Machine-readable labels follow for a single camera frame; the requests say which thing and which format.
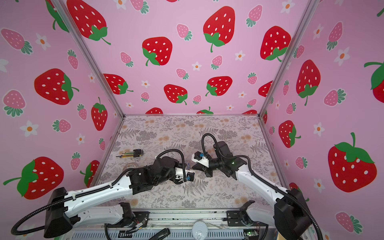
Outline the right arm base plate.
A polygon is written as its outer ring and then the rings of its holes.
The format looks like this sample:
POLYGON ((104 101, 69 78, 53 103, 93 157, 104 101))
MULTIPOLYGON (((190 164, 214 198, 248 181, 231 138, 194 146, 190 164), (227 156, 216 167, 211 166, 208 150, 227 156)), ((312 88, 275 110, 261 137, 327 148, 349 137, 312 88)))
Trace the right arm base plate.
POLYGON ((257 222, 252 221, 244 211, 227 211, 224 221, 230 227, 255 227, 257 222))

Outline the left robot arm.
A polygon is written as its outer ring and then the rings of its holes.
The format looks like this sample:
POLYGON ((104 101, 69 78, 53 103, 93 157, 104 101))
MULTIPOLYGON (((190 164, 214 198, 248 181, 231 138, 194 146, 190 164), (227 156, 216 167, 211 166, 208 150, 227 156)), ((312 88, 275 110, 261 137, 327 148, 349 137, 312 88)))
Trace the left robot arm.
POLYGON ((184 154, 180 150, 174 151, 181 156, 180 161, 166 155, 173 150, 166 150, 156 157, 152 165, 128 168, 114 181, 77 191, 67 192, 65 188, 55 190, 49 203, 19 220, 12 227, 11 234, 21 236, 44 231, 44 237, 51 239, 61 237, 81 225, 127 225, 133 218, 128 207, 119 204, 116 210, 102 210, 99 205, 150 191, 166 181, 172 181, 176 185, 194 181, 195 172, 187 171, 184 154), (41 212, 46 213, 43 226, 22 231, 18 229, 41 212))

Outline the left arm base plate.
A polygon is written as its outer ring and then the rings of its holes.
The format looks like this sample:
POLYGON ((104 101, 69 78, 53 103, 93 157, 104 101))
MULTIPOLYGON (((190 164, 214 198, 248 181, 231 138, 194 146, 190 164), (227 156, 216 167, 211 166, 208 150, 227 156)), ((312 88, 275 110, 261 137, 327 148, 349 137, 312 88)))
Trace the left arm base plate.
POLYGON ((138 224, 142 224, 141 228, 145 228, 148 224, 149 215, 150 212, 148 211, 135 211, 132 217, 124 217, 116 226, 119 228, 133 228, 138 224))

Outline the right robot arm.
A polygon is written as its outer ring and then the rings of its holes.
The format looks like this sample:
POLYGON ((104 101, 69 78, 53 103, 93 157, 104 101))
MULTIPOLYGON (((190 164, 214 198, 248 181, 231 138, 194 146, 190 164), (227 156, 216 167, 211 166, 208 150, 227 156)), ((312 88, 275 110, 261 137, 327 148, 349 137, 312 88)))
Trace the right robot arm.
POLYGON ((202 136, 201 144, 202 152, 192 157, 196 163, 195 170, 200 164, 207 177, 211 177, 213 171, 221 171, 228 178, 232 177, 254 190, 274 207, 274 226, 286 240, 301 240, 311 226, 318 239, 323 239, 321 228, 299 190, 288 190, 257 174, 248 156, 234 156, 225 142, 218 142, 210 133, 202 136))

